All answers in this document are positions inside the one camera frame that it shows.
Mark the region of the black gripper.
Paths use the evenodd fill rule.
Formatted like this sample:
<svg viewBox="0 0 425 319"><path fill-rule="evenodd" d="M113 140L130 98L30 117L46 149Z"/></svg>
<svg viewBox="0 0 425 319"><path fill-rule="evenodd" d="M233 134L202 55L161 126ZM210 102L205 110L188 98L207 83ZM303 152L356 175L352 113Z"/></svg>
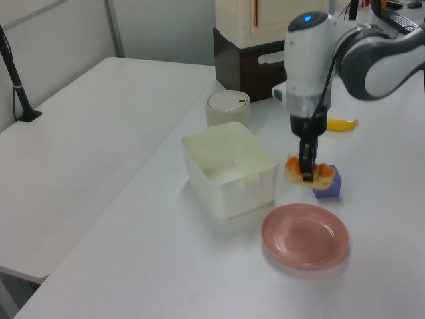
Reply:
<svg viewBox="0 0 425 319"><path fill-rule="evenodd" d="M305 182L313 182L314 165L317 156L318 137L327 129L327 113L314 118L290 116L291 131L300 138L299 169Z"/></svg>

